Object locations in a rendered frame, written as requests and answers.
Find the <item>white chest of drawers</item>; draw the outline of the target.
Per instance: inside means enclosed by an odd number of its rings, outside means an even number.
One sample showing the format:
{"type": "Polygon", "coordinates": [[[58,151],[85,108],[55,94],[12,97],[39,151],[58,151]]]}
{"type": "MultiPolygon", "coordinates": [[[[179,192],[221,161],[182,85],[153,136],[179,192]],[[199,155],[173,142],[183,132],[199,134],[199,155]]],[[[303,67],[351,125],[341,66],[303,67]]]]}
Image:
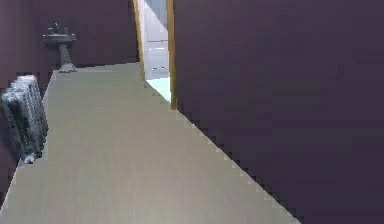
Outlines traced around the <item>white chest of drawers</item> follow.
{"type": "Polygon", "coordinates": [[[145,46],[149,79],[168,76],[168,29],[166,0],[144,0],[145,46]]]}

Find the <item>grey pedestal sink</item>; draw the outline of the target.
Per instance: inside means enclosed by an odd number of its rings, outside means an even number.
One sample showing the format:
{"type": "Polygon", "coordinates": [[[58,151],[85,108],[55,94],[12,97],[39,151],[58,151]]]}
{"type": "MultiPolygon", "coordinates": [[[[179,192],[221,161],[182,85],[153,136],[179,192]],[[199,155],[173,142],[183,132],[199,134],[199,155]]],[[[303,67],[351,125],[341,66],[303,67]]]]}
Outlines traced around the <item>grey pedestal sink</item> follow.
{"type": "Polygon", "coordinates": [[[67,28],[60,28],[59,22],[55,21],[48,32],[42,35],[43,41],[47,47],[55,47],[58,50],[60,73],[76,72],[77,68],[71,60],[68,47],[76,40],[76,35],[70,33],[67,28]]]}

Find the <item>grey ribbed radiator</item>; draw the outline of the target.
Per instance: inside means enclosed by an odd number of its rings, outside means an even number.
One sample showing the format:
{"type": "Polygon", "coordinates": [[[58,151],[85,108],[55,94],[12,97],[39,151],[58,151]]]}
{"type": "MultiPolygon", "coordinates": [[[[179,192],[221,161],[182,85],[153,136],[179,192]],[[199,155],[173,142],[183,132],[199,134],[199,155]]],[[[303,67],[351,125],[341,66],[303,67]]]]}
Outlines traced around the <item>grey ribbed radiator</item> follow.
{"type": "Polygon", "coordinates": [[[26,164],[42,157],[48,123],[36,77],[18,76],[0,97],[2,111],[11,131],[11,141],[26,164]]]}

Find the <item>wooden door frame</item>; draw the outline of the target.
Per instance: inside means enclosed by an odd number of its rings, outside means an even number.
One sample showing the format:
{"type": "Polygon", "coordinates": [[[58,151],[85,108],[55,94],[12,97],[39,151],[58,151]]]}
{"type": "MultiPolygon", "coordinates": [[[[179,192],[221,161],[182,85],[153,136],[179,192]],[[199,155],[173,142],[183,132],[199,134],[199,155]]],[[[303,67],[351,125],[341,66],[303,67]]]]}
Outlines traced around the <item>wooden door frame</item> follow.
{"type": "Polygon", "coordinates": [[[167,10],[167,29],[168,29],[168,76],[158,79],[149,79],[148,75],[148,56],[145,46],[145,19],[144,19],[144,0],[132,0],[135,23],[137,29],[137,43],[139,52],[139,63],[141,66],[141,79],[152,87],[158,95],[170,104],[170,108],[177,108],[176,94],[176,50],[175,50],[175,23],[174,23],[174,0],[166,0],[167,10]]]}

